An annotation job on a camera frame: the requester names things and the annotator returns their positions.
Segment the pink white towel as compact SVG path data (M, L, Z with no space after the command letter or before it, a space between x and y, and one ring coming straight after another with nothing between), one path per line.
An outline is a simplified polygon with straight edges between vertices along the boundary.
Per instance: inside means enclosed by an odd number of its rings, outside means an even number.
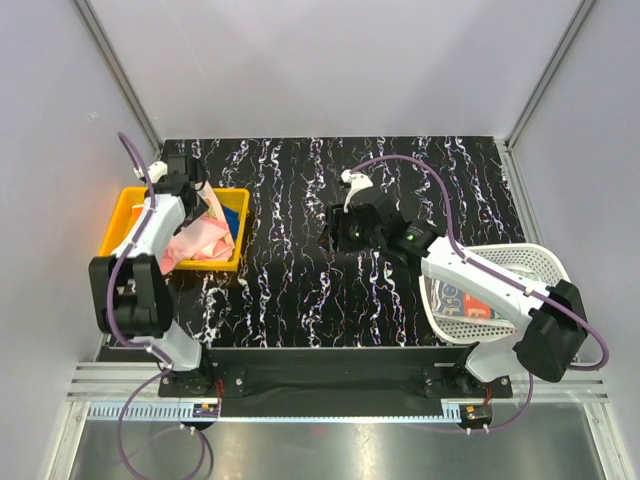
M187 260L227 262L235 244L226 221L204 214L174 235L160 262L160 271L167 274Z

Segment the multicolour rabbit letter towel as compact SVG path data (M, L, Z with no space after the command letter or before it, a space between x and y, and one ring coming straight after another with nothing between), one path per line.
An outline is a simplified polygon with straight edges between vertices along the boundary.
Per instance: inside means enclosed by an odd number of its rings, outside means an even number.
M497 310L441 280L429 281L429 299L431 311L438 318L486 325L511 325Z

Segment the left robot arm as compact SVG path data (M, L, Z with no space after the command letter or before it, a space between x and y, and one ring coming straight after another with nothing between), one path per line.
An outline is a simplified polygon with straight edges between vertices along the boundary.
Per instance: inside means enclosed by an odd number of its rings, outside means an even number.
M174 319L174 302L160 263L173 236L207 211L199 195L201 162L173 155L159 179L148 180L142 210L125 239L88 271L99 329L122 346L156 357L165 375L196 396L215 386L216 372L201 343Z

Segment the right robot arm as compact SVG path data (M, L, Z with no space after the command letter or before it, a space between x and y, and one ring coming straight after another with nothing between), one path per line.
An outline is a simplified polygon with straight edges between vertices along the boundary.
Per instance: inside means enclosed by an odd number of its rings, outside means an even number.
M373 249L418 278L439 280L477 298L511 323L511 335L474 342L458 360L454 384L476 396L490 382L526 371L552 383L563 379L587 337L578 288L561 279L549 286L521 278L421 220L408 221L375 188L349 204L326 209L320 244L330 252Z

